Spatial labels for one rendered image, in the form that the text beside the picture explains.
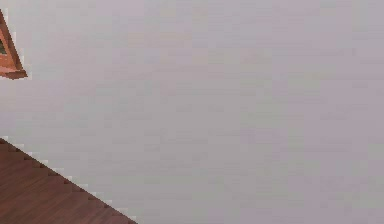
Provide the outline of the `brown framed wall picture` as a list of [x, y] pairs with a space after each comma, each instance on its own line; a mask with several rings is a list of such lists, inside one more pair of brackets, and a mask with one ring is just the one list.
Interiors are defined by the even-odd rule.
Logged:
[[27, 78], [16, 50], [4, 13], [0, 9], [0, 77], [11, 80]]

